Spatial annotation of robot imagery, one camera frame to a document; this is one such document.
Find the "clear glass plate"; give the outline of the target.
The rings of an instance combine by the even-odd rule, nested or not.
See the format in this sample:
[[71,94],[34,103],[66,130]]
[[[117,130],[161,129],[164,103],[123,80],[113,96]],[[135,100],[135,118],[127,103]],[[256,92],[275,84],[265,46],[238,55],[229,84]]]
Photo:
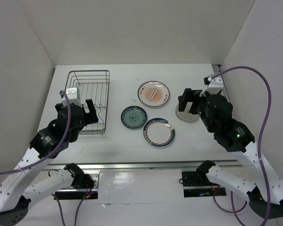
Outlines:
[[176,108],[175,108],[175,114],[176,116],[182,120],[182,121],[185,121],[185,122],[188,122],[188,123],[194,123],[196,122],[200,117],[199,115],[197,114],[191,114],[189,113],[189,110],[192,106],[192,102],[188,102],[187,105],[186,105],[186,108],[183,112],[180,112],[179,111],[179,105],[177,104]]

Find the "orange sunburst plate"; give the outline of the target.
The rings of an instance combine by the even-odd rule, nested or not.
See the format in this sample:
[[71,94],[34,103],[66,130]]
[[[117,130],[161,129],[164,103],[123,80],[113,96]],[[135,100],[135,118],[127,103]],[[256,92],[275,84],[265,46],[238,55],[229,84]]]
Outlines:
[[159,81],[147,81],[138,88],[138,99],[149,107],[161,107],[170,99],[167,85]]

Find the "blue patterned plate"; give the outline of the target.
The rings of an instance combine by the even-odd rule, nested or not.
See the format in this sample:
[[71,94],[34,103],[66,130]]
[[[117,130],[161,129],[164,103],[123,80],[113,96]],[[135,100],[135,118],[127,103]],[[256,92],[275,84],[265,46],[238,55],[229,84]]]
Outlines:
[[129,106],[121,113],[121,122],[128,129],[139,129],[147,121],[146,111],[139,106]]

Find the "white plate red green rim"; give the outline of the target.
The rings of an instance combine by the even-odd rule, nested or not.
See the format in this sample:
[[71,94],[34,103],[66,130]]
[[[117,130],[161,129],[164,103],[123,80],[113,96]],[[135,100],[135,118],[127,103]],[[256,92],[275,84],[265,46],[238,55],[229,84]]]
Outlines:
[[175,128],[168,120],[153,118],[142,129],[144,140],[154,148],[166,148],[175,139]]

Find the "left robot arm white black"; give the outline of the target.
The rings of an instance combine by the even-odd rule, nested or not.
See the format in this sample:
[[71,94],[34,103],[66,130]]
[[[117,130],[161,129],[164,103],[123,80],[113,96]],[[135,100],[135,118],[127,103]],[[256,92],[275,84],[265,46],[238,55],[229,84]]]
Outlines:
[[72,187],[89,192],[94,180],[76,164],[67,164],[63,169],[33,185],[33,180],[57,155],[78,139],[79,132],[89,124],[97,123],[98,117],[91,99],[86,100],[89,111],[83,105],[57,104],[58,116],[40,130],[16,167],[0,183],[0,226],[14,226],[27,215],[37,203],[56,191]]

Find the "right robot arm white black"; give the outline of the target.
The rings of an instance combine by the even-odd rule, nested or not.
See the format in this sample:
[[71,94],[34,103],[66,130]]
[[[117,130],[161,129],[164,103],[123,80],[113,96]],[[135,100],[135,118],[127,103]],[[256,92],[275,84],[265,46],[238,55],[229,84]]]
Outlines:
[[214,140],[253,176],[253,181],[242,179],[206,160],[196,169],[197,181],[202,185],[219,184],[237,193],[262,218],[267,212],[269,219],[283,217],[283,180],[259,151],[248,127],[233,118],[233,105],[219,93],[201,96],[201,90],[192,89],[185,89],[178,101],[180,112],[192,103],[189,112],[197,114]]

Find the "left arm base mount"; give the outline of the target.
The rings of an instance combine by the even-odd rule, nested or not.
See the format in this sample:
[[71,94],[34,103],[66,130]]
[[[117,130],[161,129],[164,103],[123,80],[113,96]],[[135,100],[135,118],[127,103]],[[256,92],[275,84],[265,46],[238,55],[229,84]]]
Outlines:
[[76,187],[68,186],[55,192],[59,200],[81,200],[86,196],[87,200],[98,199],[98,187],[100,173],[95,171],[86,171],[85,180]]

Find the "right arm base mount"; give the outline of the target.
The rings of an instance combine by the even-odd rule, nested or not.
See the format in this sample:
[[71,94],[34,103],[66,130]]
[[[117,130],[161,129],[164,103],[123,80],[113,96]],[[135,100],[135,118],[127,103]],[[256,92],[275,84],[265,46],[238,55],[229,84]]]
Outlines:
[[224,187],[209,182],[207,178],[196,171],[183,171],[178,181],[183,186],[184,198],[226,196]]

